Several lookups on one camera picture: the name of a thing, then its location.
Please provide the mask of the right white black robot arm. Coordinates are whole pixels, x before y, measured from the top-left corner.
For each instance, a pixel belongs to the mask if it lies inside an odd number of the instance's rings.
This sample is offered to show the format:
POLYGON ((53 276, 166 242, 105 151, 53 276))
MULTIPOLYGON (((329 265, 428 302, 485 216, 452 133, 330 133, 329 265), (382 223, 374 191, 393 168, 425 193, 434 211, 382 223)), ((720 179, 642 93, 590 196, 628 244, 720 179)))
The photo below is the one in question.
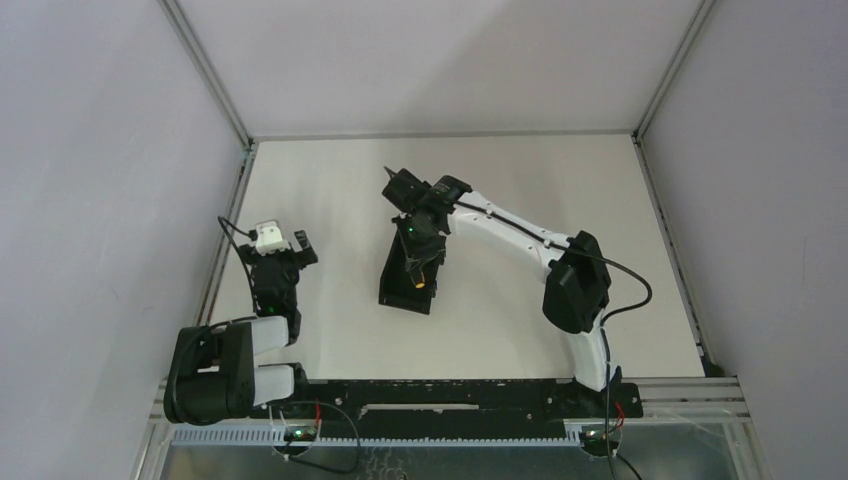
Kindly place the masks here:
POLYGON ((585 231, 569 236, 534 225, 450 175, 434 184, 406 169, 388 175, 382 195, 399 214, 380 278, 381 304, 428 313, 447 238, 484 241, 522 261, 543 284, 542 312, 566 335, 582 410, 602 416, 613 408, 617 367, 601 332, 611 276, 597 239, 585 231))

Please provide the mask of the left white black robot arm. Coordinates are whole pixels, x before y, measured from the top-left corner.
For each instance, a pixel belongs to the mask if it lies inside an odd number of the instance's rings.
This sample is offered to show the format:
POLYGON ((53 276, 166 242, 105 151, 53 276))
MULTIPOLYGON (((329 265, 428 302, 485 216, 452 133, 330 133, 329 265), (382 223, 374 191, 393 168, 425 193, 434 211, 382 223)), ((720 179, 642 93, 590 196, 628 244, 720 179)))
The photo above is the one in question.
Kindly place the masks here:
POLYGON ((294 233, 299 246, 283 242, 272 249, 260 241, 237 248, 246 269, 253 313, 217 324, 179 331, 163 399, 174 424, 207 426, 245 418, 255 407, 274 401, 290 417, 311 407, 311 388, 296 380, 294 364, 259 367, 255 357, 290 346, 299 338, 300 272, 318 262, 305 231, 294 233))

